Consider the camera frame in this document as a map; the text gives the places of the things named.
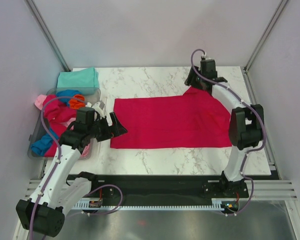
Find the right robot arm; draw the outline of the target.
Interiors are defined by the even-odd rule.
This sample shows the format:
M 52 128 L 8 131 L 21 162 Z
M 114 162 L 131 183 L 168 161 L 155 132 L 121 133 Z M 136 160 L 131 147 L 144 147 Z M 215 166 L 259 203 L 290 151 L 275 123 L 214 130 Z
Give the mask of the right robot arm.
M 244 179 L 248 154 L 265 147 L 264 108 L 245 102 L 232 90 L 228 81 L 218 76 L 215 60 L 202 56 L 199 67 L 191 63 L 184 84 L 207 92 L 230 113 L 228 136 L 232 147 L 228 164 L 221 174 L 224 181 L 219 184 L 220 193 L 230 197 L 237 191 L 236 182 Z

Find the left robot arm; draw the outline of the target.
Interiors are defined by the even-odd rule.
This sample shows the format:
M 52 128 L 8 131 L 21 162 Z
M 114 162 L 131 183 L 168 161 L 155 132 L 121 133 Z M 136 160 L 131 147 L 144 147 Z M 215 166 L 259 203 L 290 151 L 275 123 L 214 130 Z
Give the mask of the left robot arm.
M 110 112 L 109 116 L 112 124 L 101 111 L 82 107 L 77 111 L 75 121 L 59 137 L 47 173 L 29 199 L 21 199 L 16 205 L 20 223 L 29 231 L 30 239 L 34 233 L 57 236 L 75 204 L 87 195 L 94 197 L 99 193 L 99 183 L 92 180 L 94 175 L 88 172 L 77 177 L 65 191 L 62 189 L 71 169 L 92 139 L 102 142 L 128 132 L 114 112 Z

